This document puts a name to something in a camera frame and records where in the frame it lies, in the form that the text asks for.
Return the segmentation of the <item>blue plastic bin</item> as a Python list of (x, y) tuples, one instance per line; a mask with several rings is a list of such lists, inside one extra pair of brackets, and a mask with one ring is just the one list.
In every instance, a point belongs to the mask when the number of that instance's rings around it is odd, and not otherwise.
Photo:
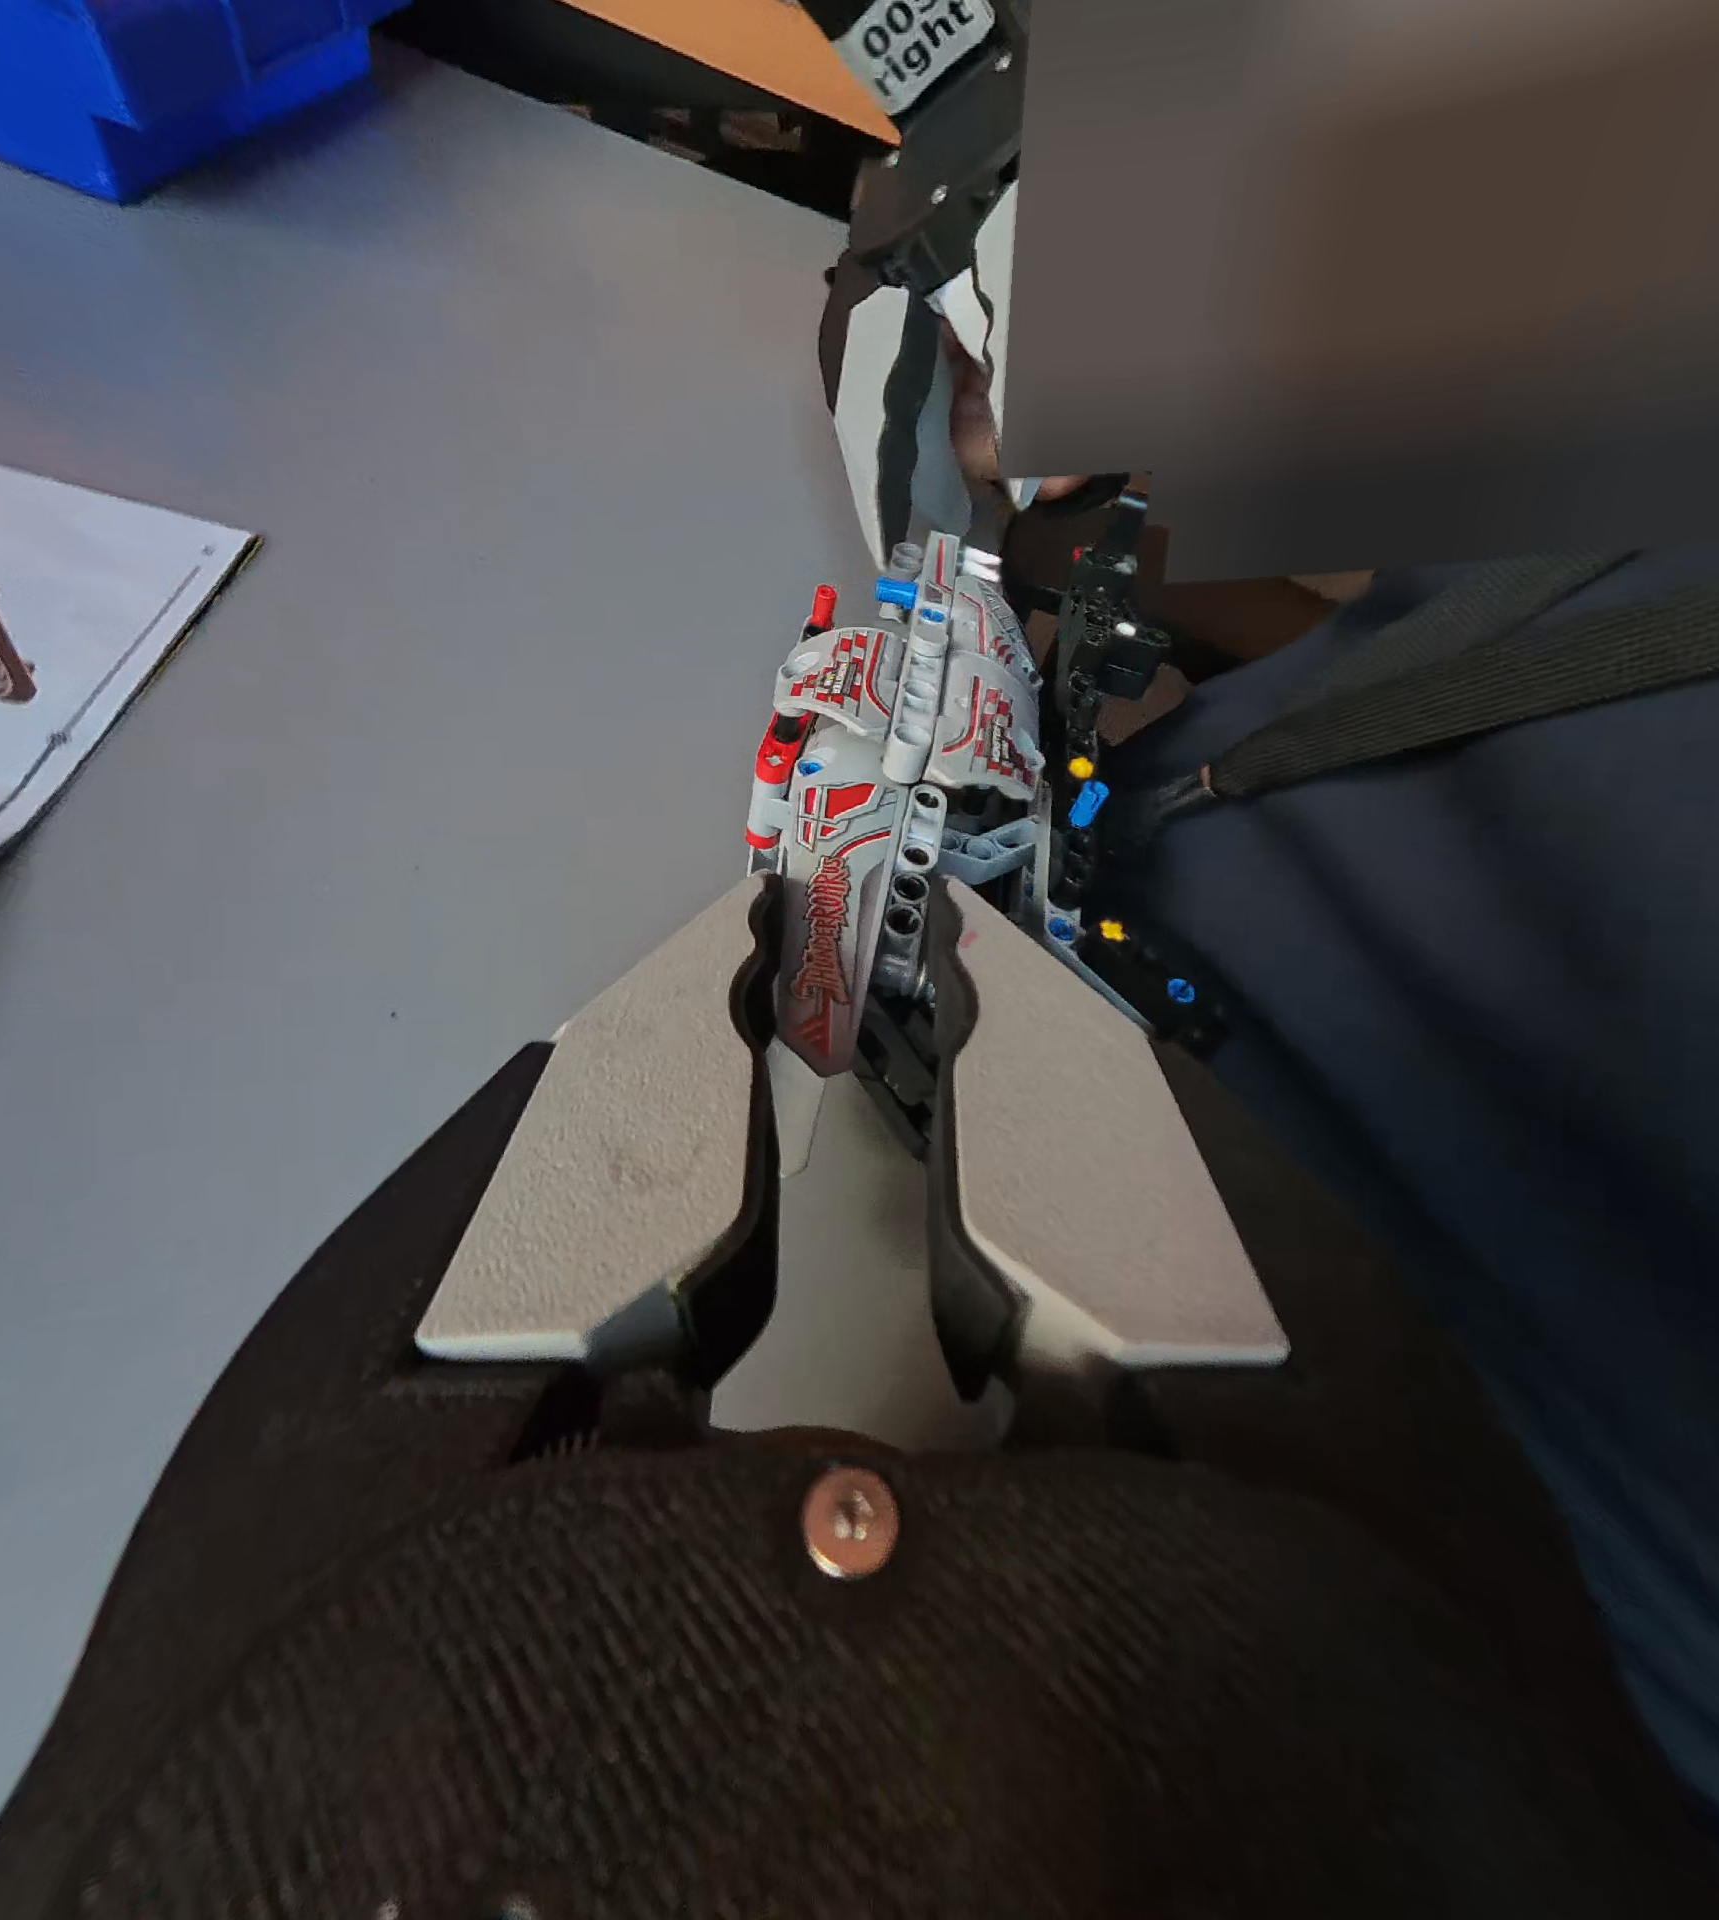
[(362, 85), (398, 2), (0, 2), (0, 163), (134, 205)]

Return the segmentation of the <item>person's navy clothed torso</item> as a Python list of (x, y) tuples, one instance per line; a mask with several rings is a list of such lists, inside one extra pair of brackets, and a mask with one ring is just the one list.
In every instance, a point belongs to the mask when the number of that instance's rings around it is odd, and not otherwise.
[(1124, 895), (1468, 1348), (1719, 1851), (1719, 679), (1208, 806)]

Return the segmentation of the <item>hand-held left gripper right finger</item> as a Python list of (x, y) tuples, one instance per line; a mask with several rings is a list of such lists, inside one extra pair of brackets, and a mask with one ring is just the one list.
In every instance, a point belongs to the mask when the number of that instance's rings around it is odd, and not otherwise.
[(928, 911), (928, 1290), (960, 1396), (1292, 1348), (1146, 1032), (964, 882)]

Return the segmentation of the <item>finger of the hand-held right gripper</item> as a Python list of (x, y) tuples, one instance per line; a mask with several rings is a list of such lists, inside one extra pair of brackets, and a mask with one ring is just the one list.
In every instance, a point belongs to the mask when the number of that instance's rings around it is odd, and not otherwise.
[(862, 537), (878, 567), (962, 531), (950, 326), (870, 267), (826, 276), (820, 364)]
[(1016, 207), (992, 207), (972, 240), (970, 262), (938, 293), (948, 348), (966, 374), (978, 438), (1002, 453), (1012, 348)]

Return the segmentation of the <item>lego instruction booklet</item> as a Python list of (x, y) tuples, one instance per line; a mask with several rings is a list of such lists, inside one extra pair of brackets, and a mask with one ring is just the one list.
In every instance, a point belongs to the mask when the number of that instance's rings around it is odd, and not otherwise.
[(0, 858), (260, 549), (240, 528), (0, 466)]

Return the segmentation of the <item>grey red lego truck model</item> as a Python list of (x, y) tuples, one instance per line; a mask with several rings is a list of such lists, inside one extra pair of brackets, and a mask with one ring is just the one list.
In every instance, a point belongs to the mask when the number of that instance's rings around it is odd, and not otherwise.
[(804, 1164), (822, 1087), (854, 1077), (922, 1158), (938, 1099), (936, 914), (976, 895), (1112, 1009), (1208, 1058), (1226, 1038), (1206, 965), (1096, 905), (1104, 715), (1178, 669), (1176, 636), (1136, 607), (1132, 538), (1076, 550), (1038, 654), (1000, 560), (948, 534), (900, 543), (872, 620), (836, 622), (836, 591), (776, 674), (756, 752), (748, 870), (782, 885), (776, 1071), (812, 1077), (782, 1127)]

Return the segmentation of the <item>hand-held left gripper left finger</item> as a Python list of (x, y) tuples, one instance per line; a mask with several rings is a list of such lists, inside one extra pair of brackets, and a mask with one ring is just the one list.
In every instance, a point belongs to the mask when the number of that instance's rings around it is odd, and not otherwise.
[(718, 1387), (776, 1309), (774, 877), (746, 877), (570, 1021), (416, 1348)]

